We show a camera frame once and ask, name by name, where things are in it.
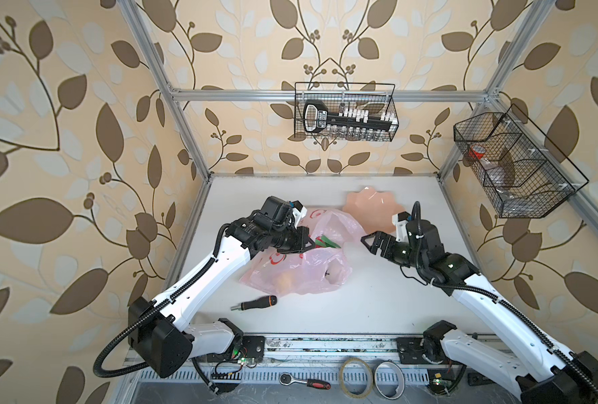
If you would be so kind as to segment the pink plastic fruit-print bag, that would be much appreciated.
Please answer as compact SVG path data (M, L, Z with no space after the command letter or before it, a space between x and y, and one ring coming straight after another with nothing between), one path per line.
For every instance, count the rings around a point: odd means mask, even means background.
M316 246L304 254L279 254L271 247L254 258L240 284L277 297L320 294L343 286L353 272L344 249L361 241L363 227L342 210L324 208L308 209L300 225L309 228L312 240L326 236L340 249Z

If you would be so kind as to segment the pink dragon fruit toy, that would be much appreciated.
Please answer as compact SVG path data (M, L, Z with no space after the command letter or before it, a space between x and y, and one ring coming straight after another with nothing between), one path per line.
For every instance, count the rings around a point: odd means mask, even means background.
M314 242L315 242L316 246L320 247L320 248L337 248L337 249L340 249L340 245L339 244L337 244L336 242L333 242L332 240L330 240L326 236L316 237L314 239Z

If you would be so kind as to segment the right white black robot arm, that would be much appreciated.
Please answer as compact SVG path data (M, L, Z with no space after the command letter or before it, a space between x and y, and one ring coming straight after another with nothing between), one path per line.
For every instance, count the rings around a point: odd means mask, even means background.
M415 269L417 280L443 291L472 311L509 348L504 353L475 340L448 321L423 333L430 362L449 359L476 370L523 403L598 402L598 360L575 353L539 328L504 298L460 254L445 250L436 226L421 216L420 204L393 217L394 235L373 232L361 238L371 254L400 268Z

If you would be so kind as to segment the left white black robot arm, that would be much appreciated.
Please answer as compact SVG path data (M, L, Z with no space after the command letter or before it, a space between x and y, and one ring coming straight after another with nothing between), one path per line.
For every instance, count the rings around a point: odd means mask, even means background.
M129 308L128 326L101 350L93 364L100 378L114 378L150 368L162 378L173 375L189 358L223 354L241 333L228 320L195 326L192 320L206 300L238 269L268 248L279 254L303 254L316 247L300 221L307 208L275 196L250 215L219 228L211 252L191 272L151 301L138 298ZM125 368L103 363L123 341L142 358Z

